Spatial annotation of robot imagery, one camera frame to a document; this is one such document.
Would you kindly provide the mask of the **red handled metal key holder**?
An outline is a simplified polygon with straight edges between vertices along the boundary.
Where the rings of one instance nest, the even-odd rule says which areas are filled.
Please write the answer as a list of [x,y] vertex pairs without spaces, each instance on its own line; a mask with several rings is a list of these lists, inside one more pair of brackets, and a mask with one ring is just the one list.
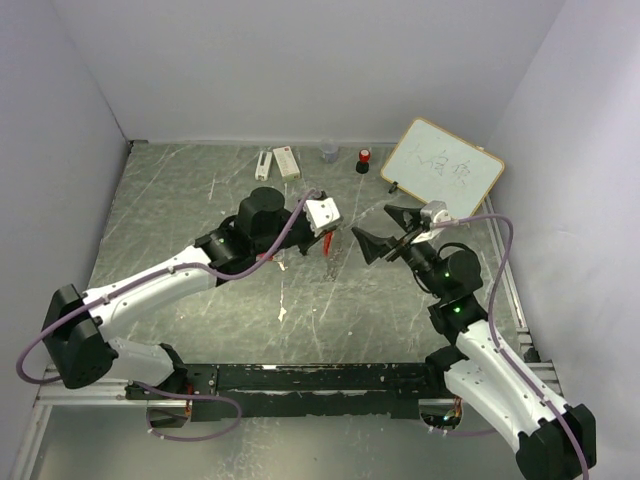
[[335,281],[344,257],[344,233],[341,230],[330,232],[324,238],[323,255],[326,260],[325,279]]

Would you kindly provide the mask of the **red usb stick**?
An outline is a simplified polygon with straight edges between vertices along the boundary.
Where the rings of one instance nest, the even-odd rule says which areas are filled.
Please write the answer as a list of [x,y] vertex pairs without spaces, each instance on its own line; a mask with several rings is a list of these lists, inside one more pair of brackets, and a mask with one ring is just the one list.
[[284,251],[276,252],[271,256],[266,256],[265,254],[259,254],[256,256],[256,261],[261,265],[277,265],[281,271],[285,271],[287,269],[285,259],[286,255]]

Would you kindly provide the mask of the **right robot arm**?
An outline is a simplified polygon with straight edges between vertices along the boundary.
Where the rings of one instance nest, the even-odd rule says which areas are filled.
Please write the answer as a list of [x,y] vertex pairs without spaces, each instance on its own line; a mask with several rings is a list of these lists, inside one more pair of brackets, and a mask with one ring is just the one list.
[[377,237],[358,227],[352,233],[367,263],[403,260],[418,286],[437,300],[430,320],[449,344],[427,357],[426,390],[469,404],[512,448],[524,478],[588,478],[597,462],[592,412],[570,405],[499,334],[494,306],[482,306],[475,295],[483,285],[475,251],[449,242],[446,254],[431,244],[442,230],[467,221],[453,219],[441,202],[384,210],[402,237]]

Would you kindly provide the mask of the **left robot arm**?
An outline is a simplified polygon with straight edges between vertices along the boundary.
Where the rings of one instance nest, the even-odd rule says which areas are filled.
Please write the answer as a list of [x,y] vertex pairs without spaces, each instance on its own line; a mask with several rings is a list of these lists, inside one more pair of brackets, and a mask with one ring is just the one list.
[[341,223],[335,200],[312,192],[293,210],[272,187],[254,189],[235,214],[160,264],[110,285],[54,292],[43,323],[44,345],[68,389],[104,378],[142,381],[162,398],[181,395],[187,375],[167,344],[121,337],[128,322],[184,297],[243,279],[282,250],[311,246]]

